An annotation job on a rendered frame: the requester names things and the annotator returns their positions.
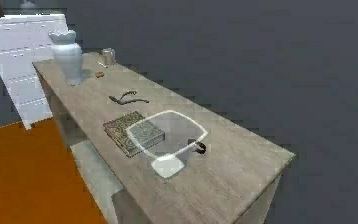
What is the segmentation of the leather book with gold designs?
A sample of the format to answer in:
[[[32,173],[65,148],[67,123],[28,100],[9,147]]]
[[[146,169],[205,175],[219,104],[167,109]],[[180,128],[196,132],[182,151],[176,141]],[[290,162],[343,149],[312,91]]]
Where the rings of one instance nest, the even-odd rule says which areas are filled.
[[[137,111],[128,113],[103,124],[104,131],[129,158],[141,152],[130,136],[148,149],[165,140],[165,132]]]

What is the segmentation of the clear glass bowl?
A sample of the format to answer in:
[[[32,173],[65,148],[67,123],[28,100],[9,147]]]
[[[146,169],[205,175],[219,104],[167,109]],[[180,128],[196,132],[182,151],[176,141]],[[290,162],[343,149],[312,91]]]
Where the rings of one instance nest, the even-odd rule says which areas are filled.
[[[147,160],[147,167],[164,179],[171,178],[187,165],[190,155],[194,153],[189,139],[199,142],[208,135],[208,131],[192,118],[174,110],[166,110],[145,118],[165,132],[165,140],[145,149],[133,136],[136,146],[141,149]]]

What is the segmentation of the small black object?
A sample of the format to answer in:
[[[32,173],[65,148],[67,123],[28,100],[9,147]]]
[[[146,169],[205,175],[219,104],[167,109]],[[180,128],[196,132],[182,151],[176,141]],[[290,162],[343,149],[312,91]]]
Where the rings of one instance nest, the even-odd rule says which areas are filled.
[[[192,146],[192,151],[198,154],[205,154],[207,147],[204,143],[197,141],[196,139],[189,139],[187,141],[188,145]]]

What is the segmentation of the pale wooden table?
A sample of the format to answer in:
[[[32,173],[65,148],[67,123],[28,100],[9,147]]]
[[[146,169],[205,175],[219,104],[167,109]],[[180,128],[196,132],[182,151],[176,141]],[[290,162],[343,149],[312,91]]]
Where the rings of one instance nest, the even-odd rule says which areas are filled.
[[[84,80],[67,83],[54,60],[35,63],[49,105],[67,141],[92,142],[124,186],[117,200],[130,198],[139,214],[123,210],[133,224],[263,224],[283,170],[293,153],[224,117],[122,66],[104,68],[97,53],[83,57]],[[96,72],[105,76],[96,78]],[[145,99],[119,105],[108,96]],[[103,124],[137,111],[145,117],[166,110],[182,113],[208,131],[205,154],[193,153],[188,165],[164,179],[147,167],[142,154],[129,158],[105,133]]]

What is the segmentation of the small grey cup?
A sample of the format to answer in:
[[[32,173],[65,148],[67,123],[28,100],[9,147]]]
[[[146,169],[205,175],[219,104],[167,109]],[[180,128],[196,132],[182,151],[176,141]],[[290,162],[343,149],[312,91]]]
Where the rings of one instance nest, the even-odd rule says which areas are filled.
[[[114,65],[116,63],[115,50],[112,48],[105,48],[102,50],[103,62],[106,66]]]

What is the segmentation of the pale blue ceramic vase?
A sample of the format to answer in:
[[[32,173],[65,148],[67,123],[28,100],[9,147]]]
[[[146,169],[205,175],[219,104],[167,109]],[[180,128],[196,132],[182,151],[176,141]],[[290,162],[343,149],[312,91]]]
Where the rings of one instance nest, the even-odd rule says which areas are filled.
[[[49,34],[53,45],[51,46],[54,59],[63,72],[69,85],[79,85],[83,81],[82,49],[76,43],[76,32],[68,30],[65,32],[55,31]]]

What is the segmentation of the white panelled furniture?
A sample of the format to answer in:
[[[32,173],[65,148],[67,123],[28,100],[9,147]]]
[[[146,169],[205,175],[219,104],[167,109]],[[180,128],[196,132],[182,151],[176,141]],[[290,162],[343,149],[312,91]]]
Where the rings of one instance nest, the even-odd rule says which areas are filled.
[[[0,18],[0,77],[26,129],[52,116],[33,63],[53,58],[50,32],[67,30],[64,14]]]

